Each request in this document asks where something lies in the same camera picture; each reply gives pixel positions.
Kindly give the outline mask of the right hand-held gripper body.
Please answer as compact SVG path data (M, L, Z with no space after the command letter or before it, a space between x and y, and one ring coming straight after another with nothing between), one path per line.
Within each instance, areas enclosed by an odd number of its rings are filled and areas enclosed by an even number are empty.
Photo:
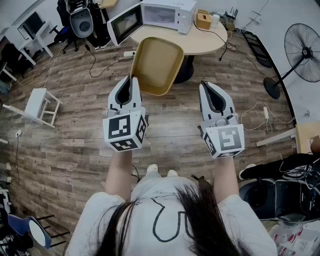
M236 113L215 121L203 121L198 129L213 159L234 157L244 151L244 126Z

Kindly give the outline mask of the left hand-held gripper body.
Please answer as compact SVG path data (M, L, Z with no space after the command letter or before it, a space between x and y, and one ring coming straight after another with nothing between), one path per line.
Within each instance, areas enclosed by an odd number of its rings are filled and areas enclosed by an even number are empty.
M102 120L104 141L116 152L140 149L146 135L149 116L140 104L111 104Z

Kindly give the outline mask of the yellow plastic tray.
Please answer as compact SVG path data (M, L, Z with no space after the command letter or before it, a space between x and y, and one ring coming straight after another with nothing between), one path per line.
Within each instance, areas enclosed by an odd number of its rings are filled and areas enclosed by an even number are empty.
M179 45L147 37L137 47L130 77L137 78L141 92L163 96L170 90L183 60L184 51Z

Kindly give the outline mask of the white microwave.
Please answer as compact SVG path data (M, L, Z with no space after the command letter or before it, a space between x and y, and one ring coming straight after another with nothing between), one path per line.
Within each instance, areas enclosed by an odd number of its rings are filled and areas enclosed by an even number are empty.
M114 45L120 45L143 25L173 29L187 34L194 23L195 0L142 0L107 22Z

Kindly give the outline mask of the person's right forearm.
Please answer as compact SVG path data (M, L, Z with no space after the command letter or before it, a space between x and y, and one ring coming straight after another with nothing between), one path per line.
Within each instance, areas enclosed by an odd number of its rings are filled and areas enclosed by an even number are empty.
M217 158L215 161L214 196L217 203L232 195L239 195L239 186L233 157Z

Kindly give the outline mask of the person's left forearm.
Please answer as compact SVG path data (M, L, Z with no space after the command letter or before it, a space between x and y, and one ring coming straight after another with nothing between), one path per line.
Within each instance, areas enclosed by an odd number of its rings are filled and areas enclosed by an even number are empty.
M131 198L132 151L114 152L111 157L104 191L125 201Z

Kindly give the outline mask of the white desk leg bar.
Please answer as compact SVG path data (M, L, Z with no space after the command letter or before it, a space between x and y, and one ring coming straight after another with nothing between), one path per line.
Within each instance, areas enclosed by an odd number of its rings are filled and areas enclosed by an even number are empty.
M264 139L264 140L261 140L261 141L258 141L256 143L256 146L257 147L261 147L261 146L265 146L265 145L268 145L268 144L271 144L271 143L274 143L276 141L280 141L282 139L285 139L287 137L290 137L290 138L294 138L296 135L296 128L292 128L290 130L287 130L283 133L280 133L278 135L275 135L275 136L272 136L270 138L267 138L267 139Z

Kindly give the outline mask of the person's grey trousers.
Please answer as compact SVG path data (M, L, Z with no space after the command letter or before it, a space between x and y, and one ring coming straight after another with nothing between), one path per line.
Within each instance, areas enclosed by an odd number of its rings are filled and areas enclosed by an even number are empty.
M137 183L134 190L140 191L146 186L147 181L160 178L162 178L162 176L157 171L147 172L146 175Z

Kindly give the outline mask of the black floor rack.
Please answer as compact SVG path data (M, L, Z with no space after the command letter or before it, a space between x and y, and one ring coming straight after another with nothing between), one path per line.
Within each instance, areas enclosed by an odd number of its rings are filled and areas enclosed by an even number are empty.
M252 32L243 32L243 37L245 38L249 48L252 50L256 60L264 67L272 68L273 63L268 54L266 48L263 46L262 42L257 35Z

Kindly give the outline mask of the round wooden table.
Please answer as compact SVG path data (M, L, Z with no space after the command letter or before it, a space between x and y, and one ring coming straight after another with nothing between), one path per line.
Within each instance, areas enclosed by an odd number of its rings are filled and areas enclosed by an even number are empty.
M193 76L195 56L219 50L225 45L228 35L225 27L219 22L216 28L210 30L197 28L193 24L187 34L179 33L171 28L145 24L130 36L136 43L140 43L147 37L161 38L182 48L184 59L174 81L175 84L180 84Z

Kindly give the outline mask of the black backpack rig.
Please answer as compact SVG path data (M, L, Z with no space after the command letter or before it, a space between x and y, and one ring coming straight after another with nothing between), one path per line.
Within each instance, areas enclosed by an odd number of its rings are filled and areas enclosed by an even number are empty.
M239 196L263 221L320 221L320 185L308 188L302 180L258 179L243 185Z

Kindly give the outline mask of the white stool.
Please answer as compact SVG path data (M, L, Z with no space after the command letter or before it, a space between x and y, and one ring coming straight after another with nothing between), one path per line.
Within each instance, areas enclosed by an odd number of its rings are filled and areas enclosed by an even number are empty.
M51 102L49 97L56 101L56 107L54 111L46 110L47 105ZM13 107L11 105L3 104L2 107L13 111L17 114L20 114L33 122L36 122L40 125L47 125L51 128L55 128L54 122L56 115L59 109L59 106L62 105L62 101L50 93L46 88L35 88L32 90L31 95L28 99L27 105L24 111ZM43 120L44 114L52 115L51 122Z

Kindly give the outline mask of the blue seat office chair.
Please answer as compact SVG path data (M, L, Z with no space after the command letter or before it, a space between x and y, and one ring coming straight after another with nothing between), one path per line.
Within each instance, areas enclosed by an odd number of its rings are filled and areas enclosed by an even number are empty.
M67 42L67 45L62 49L62 53L66 53L66 49L69 45L72 43L74 44L74 51L77 52L79 50L77 46L77 40L78 37L74 33L73 29L71 26L63 27L60 31L57 30L57 26L53 27L51 31L49 32L50 34L52 32L56 33L56 36L54 38L54 42Z

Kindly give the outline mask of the light wooden desk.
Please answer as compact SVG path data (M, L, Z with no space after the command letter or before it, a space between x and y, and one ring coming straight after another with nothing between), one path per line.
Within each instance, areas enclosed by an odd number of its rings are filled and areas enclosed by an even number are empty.
M320 138L320 121L297 124L295 129L297 153L309 154L311 143L316 138Z

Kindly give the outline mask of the wicker tissue box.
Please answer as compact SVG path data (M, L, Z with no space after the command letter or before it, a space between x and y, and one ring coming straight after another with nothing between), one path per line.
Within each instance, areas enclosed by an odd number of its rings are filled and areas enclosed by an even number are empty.
M200 29L209 30L212 24L212 16L207 10L197 9L195 14L195 26Z

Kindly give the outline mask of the black router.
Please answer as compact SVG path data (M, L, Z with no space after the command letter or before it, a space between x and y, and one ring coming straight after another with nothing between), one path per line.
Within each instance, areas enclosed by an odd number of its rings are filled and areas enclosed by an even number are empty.
M232 8L231 11L229 12L226 11L224 14L227 18L235 20L237 18L238 12L239 10L237 8L236 9Z

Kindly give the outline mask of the black standing fan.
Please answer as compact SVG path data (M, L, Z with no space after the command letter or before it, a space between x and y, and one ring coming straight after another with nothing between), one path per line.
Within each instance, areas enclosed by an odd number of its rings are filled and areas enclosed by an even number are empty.
M265 78L263 85L266 92L273 98L280 97L278 84L292 72L310 83L320 82L320 35L310 26L303 23L291 25L284 36L284 50L291 66L277 82Z

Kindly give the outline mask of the small wooden side table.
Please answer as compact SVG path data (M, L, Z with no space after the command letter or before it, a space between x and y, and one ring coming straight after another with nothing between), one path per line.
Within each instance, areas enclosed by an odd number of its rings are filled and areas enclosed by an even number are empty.
M117 2L118 0L97 0L100 9L113 7Z

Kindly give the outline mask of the white desk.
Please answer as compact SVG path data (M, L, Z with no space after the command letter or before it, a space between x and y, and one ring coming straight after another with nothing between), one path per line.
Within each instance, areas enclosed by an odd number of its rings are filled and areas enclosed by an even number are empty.
M27 39L25 42L22 43L21 46L18 47L18 51L23 54L26 59L33 65L36 65L36 62L26 53L26 51L24 50L24 48L33 41L36 41L48 54L49 56L52 58L54 55L51 52L51 50L48 48L48 46L45 44L44 40L42 39L41 35L42 33L45 31L45 29L47 29L49 27L49 25L51 25L51 22L45 22L41 28L38 30L38 32L35 34L34 39Z

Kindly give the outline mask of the person's white shirt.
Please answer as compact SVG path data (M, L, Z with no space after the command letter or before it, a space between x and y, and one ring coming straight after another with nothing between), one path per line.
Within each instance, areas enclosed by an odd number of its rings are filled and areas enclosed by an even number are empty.
M192 186L187 178L147 177L132 191L134 201L125 241L125 256L195 256L193 231L177 199L177 188ZM85 204L66 256L94 256L116 208L124 200L105 192ZM249 204L231 195L218 204L224 227L238 249L250 256L277 256L277 247Z

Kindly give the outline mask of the dark monitor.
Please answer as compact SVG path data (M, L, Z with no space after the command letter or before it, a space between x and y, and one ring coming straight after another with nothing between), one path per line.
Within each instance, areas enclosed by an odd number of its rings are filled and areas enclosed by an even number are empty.
M25 40L33 40L44 23L35 11L18 27L18 31Z

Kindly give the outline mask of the pile of white red packets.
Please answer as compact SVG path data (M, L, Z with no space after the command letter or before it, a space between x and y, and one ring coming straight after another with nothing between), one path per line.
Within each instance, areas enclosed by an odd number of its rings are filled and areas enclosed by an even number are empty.
M316 256L320 231L305 226L274 225L269 234L276 244L278 256Z

